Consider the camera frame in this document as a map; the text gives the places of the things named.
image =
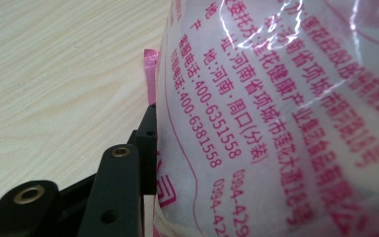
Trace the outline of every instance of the round hole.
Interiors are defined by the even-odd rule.
[[[117,218],[118,218],[118,213],[116,212],[116,210],[112,210],[112,209],[107,210],[101,215],[101,221],[106,224],[115,222]]]
[[[26,188],[14,196],[14,203],[27,204],[39,199],[44,194],[44,188],[40,185]]]
[[[114,157],[124,157],[124,156],[127,156],[128,154],[130,154],[130,149],[126,148],[126,147],[120,147],[120,148],[117,148],[113,151],[113,156]]]
[[[146,135],[148,135],[148,136],[154,136],[154,135],[156,135],[156,133],[153,132],[153,131],[148,131],[148,132],[146,132]]]

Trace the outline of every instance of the wooden table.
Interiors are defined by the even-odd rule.
[[[62,190],[127,141],[148,106],[143,50],[159,48],[169,9],[0,1],[0,197],[30,180]]]

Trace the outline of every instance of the plastic bag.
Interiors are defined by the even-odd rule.
[[[379,237],[379,1],[174,1],[161,236]]]

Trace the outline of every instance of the brass rivet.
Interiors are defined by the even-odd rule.
[[[44,188],[40,185],[26,188],[14,196],[14,203],[27,204],[39,199],[44,194]]]
[[[130,154],[131,151],[127,147],[120,147],[113,151],[113,157],[124,157]]]

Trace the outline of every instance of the black metal bracket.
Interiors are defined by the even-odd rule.
[[[143,236],[144,195],[156,195],[156,105],[127,144],[104,152],[97,174],[63,191],[19,185],[0,199],[0,237]]]

